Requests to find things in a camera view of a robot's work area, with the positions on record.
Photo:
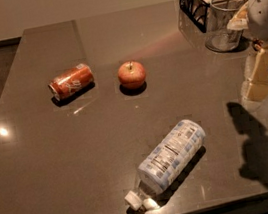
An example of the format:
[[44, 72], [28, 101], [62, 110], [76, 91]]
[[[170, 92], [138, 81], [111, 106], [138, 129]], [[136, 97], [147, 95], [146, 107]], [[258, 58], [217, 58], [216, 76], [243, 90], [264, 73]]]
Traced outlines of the blue label plastic bottle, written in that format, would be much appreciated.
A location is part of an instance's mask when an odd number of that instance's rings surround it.
[[137, 185], [125, 196], [131, 209], [151, 209], [150, 199], [172, 185], [203, 146], [205, 137], [197, 123], [187, 119], [178, 122], [138, 166]]

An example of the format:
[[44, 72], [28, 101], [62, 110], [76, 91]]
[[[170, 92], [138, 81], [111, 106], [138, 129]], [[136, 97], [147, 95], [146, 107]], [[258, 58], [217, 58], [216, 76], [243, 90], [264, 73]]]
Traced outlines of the red apple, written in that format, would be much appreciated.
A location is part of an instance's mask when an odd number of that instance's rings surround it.
[[120, 85], [128, 90], [140, 88], [146, 80], [144, 66], [137, 61], [127, 61], [123, 63], [117, 71]]

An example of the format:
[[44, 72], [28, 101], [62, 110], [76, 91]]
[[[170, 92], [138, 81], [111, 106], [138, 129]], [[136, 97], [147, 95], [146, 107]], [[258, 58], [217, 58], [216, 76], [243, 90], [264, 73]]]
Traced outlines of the clear glass jar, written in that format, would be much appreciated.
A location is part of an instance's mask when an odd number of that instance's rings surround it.
[[211, 0], [205, 47], [213, 52], [229, 52], [239, 46], [242, 31], [230, 30], [229, 21], [246, 0]]

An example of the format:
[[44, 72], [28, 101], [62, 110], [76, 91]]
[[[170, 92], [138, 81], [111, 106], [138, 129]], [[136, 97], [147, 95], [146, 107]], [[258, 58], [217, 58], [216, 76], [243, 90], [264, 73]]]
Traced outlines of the orange soda can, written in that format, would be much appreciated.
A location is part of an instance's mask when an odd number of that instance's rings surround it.
[[83, 63], [55, 77], [48, 85], [54, 97], [60, 101], [79, 92], [90, 85], [93, 80], [92, 70]]

